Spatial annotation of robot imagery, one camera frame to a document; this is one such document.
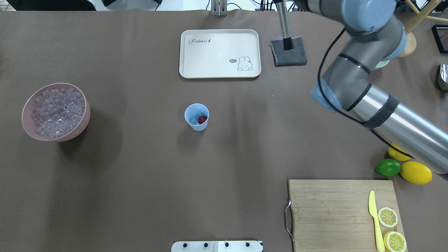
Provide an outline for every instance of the blue cup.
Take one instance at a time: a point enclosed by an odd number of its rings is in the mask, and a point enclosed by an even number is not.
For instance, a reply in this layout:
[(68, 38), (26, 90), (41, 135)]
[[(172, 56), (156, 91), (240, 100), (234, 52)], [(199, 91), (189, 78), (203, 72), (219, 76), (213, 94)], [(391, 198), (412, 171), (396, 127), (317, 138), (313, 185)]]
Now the blue cup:
[[(199, 124), (198, 118), (200, 116), (206, 116), (207, 120), (204, 123)], [(191, 126), (191, 128), (195, 131), (202, 131), (207, 127), (208, 123), (208, 109), (206, 106), (195, 103), (188, 106), (185, 110), (185, 121)]]

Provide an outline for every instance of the wooden cutting board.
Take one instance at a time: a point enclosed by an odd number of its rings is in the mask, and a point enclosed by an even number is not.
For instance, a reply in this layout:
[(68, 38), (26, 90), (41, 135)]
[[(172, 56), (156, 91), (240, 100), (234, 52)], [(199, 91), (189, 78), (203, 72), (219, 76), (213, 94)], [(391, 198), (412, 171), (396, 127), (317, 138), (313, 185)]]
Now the wooden cutting board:
[(390, 180), (289, 180), (294, 251), (377, 251), (368, 208), (371, 190), (375, 191), (377, 210), (390, 207), (398, 215), (395, 227), (380, 224), (381, 233), (395, 230), (405, 236)]

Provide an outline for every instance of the knife handle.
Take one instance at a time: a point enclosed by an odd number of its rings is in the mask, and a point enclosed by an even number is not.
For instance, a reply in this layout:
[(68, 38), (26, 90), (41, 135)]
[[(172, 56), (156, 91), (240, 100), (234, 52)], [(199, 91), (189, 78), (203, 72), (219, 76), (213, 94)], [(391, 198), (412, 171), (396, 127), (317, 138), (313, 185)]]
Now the knife handle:
[(384, 252), (386, 248), (384, 247), (383, 236), (381, 235), (381, 229), (379, 227), (378, 217), (374, 218), (375, 222), (375, 242), (376, 242), (376, 250), (378, 252)]

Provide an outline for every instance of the yellow lemon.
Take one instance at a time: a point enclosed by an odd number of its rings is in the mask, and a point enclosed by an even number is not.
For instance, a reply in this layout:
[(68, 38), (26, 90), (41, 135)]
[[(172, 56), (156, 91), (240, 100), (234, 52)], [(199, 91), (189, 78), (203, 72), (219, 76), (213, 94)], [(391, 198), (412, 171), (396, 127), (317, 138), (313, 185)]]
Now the yellow lemon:
[[(406, 153), (402, 148), (398, 147), (396, 144), (393, 143), (392, 146), (401, 150), (402, 152)], [(389, 153), (389, 156), (391, 156), (391, 158), (393, 158), (397, 161), (400, 161), (400, 162), (404, 162), (404, 161), (411, 159), (410, 157), (403, 155), (403, 154), (399, 153), (398, 151), (394, 150), (392, 147), (389, 147), (388, 153)]]
[(378, 210), (378, 220), (385, 227), (395, 227), (398, 223), (398, 216), (392, 208), (383, 207)]
[(390, 252), (405, 252), (407, 245), (405, 237), (396, 232), (396, 231), (388, 231), (384, 234), (384, 246)]
[(400, 175), (407, 181), (424, 185), (432, 180), (432, 172), (424, 164), (415, 161), (409, 161), (401, 164)]

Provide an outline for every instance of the robotic arm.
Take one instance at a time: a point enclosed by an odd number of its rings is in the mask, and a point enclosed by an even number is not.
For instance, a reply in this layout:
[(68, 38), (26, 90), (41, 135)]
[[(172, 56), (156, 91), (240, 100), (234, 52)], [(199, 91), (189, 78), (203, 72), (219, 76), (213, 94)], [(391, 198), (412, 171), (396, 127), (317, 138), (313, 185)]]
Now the robotic arm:
[[(448, 135), (367, 81), (379, 61), (406, 46), (394, 0), (294, 0), (299, 8), (341, 22), (351, 40), (321, 78), (325, 96), (364, 126), (402, 147), (438, 174), (448, 174)], [(312, 96), (332, 109), (318, 87)]]

